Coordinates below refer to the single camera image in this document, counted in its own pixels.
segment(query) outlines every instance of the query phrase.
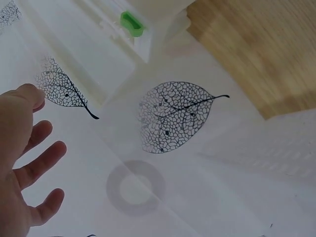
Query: finger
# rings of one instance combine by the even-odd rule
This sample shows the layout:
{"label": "finger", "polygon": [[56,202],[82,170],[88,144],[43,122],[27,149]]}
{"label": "finger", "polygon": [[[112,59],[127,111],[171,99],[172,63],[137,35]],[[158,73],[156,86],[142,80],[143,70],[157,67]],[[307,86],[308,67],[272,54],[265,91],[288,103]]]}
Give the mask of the finger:
{"label": "finger", "polygon": [[53,131],[53,126],[49,121],[40,121],[33,127],[31,137],[26,145],[22,155],[42,143]]}
{"label": "finger", "polygon": [[40,111],[42,108],[44,108],[44,106],[45,106],[45,100],[38,108],[33,109],[33,113]]}
{"label": "finger", "polygon": [[26,99],[33,109],[40,107],[45,101],[45,93],[32,84],[24,84],[16,89],[17,96]]}
{"label": "finger", "polygon": [[22,168],[14,170],[21,190],[31,186],[43,174],[50,170],[67,151],[63,142],[56,142],[44,151],[36,160]]}
{"label": "finger", "polygon": [[0,176],[21,156],[32,133],[33,109],[43,102],[44,94],[30,84],[0,96]]}
{"label": "finger", "polygon": [[41,205],[29,207],[32,219],[31,226],[41,226],[49,221],[60,209],[64,197],[64,191],[55,189]]}

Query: paper sheet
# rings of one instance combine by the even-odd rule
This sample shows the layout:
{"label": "paper sheet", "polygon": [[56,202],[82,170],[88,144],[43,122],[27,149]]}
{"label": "paper sheet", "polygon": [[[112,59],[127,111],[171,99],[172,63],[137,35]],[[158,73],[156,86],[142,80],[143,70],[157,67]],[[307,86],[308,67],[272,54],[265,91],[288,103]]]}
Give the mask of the paper sheet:
{"label": "paper sheet", "polygon": [[[0,57],[1,92],[34,81],[39,73],[40,67],[29,60],[30,53],[17,35],[12,25],[0,36],[0,54],[6,55]],[[56,187],[64,189],[66,197],[59,213],[45,226],[32,228],[29,236],[269,237],[275,227],[278,236],[313,236],[306,206],[293,199],[300,194],[310,197],[306,190],[293,190],[205,158],[233,146],[234,140],[225,139],[235,137],[236,129],[251,130],[263,121],[213,57],[189,35],[185,37],[186,50],[169,52],[173,59],[167,67],[142,87],[119,94],[98,113],[98,121],[82,108],[49,101],[35,114],[35,122],[52,122],[53,134],[19,159],[16,167],[32,161],[56,140],[63,140],[68,152],[23,195],[29,205],[38,205]],[[212,95],[231,98],[214,101],[206,123],[186,144],[153,155],[138,146],[134,109],[148,90],[165,81],[192,82]],[[249,190],[258,189],[258,183],[260,193],[251,196]],[[277,206],[270,208],[263,194],[277,200]],[[280,227],[284,216],[276,216],[275,207],[283,199],[291,199],[283,203],[283,210],[296,216]],[[300,221],[297,233],[290,228],[296,221]]]}

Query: translucent paper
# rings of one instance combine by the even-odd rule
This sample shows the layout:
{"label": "translucent paper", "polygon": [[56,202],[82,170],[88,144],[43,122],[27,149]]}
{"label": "translucent paper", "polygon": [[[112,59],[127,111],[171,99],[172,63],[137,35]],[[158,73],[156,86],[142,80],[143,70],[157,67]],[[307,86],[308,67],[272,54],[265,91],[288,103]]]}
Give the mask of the translucent paper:
{"label": "translucent paper", "polygon": [[[34,82],[42,72],[43,55],[55,53],[29,27],[22,17],[0,36],[1,92]],[[45,226],[31,229],[30,236],[315,235],[313,188],[232,163],[243,156],[235,148],[270,122],[263,122],[231,77],[191,36],[184,35],[182,43],[166,52],[155,73],[144,68],[120,88],[96,111],[99,120],[81,108],[49,101],[35,114],[35,122],[53,123],[53,134],[16,167],[56,140],[63,140],[68,152],[23,192],[29,205],[40,204],[57,187],[66,193],[59,213]],[[168,81],[194,83],[213,96],[231,98],[214,100],[205,124],[183,146],[151,154],[142,148],[139,101]]]}

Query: wooden surface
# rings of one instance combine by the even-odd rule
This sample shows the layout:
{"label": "wooden surface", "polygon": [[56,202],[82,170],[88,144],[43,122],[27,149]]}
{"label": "wooden surface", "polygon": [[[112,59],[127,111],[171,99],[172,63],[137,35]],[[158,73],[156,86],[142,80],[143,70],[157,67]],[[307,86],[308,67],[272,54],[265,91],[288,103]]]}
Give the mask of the wooden surface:
{"label": "wooden surface", "polygon": [[197,0],[188,13],[264,118],[316,108],[316,0]]}

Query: white surface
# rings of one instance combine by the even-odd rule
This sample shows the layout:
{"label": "white surface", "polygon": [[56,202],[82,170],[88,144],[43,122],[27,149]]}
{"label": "white surface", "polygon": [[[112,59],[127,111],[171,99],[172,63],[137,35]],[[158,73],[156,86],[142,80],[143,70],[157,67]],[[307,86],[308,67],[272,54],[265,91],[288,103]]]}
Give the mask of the white surface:
{"label": "white surface", "polygon": [[[1,92],[32,80],[32,74],[37,73],[36,62],[29,60],[29,51],[16,36],[14,26],[0,36],[0,53],[5,55],[0,57]],[[16,166],[30,162],[56,140],[65,141],[68,152],[23,192],[30,205],[42,202],[56,187],[66,193],[60,212],[45,226],[32,228],[30,237],[315,236],[314,189],[209,159],[233,147],[235,140],[225,138],[237,137],[239,132],[235,131],[241,125],[251,132],[263,121],[213,57],[190,36],[186,39],[185,47],[168,52],[174,60],[163,71],[147,83],[134,81],[122,89],[101,113],[100,121],[92,121],[83,108],[59,107],[49,101],[35,114],[35,122],[48,119],[53,123],[53,134]],[[195,82],[214,95],[232,98],[215,100],[205,126],[183,147],[164,155],[143,153],[134,147],[133,117],[124,110],[147,89],[170,80]],[[202,151],[208,151],[209,156],[200,155]],[[133,176],[123,162],[146,179]],[[117,202],[120,196],[129,196],[128,201],[134,204],[149,200],[149,205],[126,208]]]}
{"label": "white surface", "polygon": [[[250,170],[316,183],[316,110],[275,117],[218,154]],[[207,145],[204,152],[209,154]]]}

